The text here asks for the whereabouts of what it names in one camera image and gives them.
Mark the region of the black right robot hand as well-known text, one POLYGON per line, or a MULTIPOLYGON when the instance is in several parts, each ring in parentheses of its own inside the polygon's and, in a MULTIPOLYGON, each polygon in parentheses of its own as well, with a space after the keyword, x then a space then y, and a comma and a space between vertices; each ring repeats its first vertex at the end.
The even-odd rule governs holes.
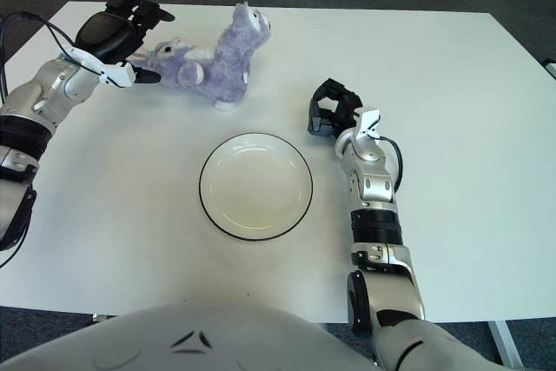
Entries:
POLYGON ((323 82, 313 94, 308 106, 308 133, 313 136, 337 138, 344 130, 355 126, 354 111, 362 106, 361 99, 332 78, 323 82), (336 102, 335 110, 324 109, 319 101, 327 98, 336 102))

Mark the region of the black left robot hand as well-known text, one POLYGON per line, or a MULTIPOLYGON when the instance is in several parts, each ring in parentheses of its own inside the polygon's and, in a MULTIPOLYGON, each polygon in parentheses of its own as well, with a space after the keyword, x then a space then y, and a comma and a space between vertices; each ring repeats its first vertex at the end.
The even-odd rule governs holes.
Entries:
POLYGON ((109 0, 105 9, 88 18, 70 48, 78 80, 92 86, 127 88, 135 83, 159 83, 161 75, 131 56, 147 33, 175 16, 150 0, 109 0))

